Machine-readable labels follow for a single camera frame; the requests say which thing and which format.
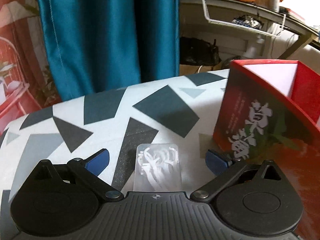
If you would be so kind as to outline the red cardboard box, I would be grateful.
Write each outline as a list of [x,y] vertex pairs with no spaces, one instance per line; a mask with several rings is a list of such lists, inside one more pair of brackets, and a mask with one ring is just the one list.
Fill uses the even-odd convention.
[[319,239],[318,73],[300,61],[232,61],[213,138],[234,158],[274,160],[303,202],[298,234]]

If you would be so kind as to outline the geometric patterned tablecloth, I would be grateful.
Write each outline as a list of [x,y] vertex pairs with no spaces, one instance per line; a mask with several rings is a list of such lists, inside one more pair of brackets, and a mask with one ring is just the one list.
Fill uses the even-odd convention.
[[204,155],[228,75],[218,70],[109,90],[12,121],[1,136],[1,201],[12,199],[41,159],[64,164],[103,148],[109,163],[100,178],[129,191],[140,144],[177,145],[182,189],[195,190],[213,178]]

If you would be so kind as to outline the black backpack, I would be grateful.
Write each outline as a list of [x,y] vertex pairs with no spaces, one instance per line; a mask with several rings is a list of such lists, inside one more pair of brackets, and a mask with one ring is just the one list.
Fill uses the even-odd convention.
[[191,66],[215,66],[221,62],[216,39],[211,44],[194,37],[180,38],[180,64]]

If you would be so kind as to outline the teal curtain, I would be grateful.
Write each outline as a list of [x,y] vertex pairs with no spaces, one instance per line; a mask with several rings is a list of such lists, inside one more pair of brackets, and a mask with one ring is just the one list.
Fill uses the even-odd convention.
[[179,74],[179,0],[38,0],[62,100]]

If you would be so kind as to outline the white desk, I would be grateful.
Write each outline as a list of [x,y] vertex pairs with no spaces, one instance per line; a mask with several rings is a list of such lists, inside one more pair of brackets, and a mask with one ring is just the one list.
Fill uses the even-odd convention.
[[261,38],[277,38],[285,30],[298,36],[278,58],[288,59],[296,51],[315,42],[316,30],[308,27],[287,14],[274,12],[255,5],[237,0],[180,0],[181,5],[196,6],[202,18],[208,24],[221,28],[236,29],[255,34]]

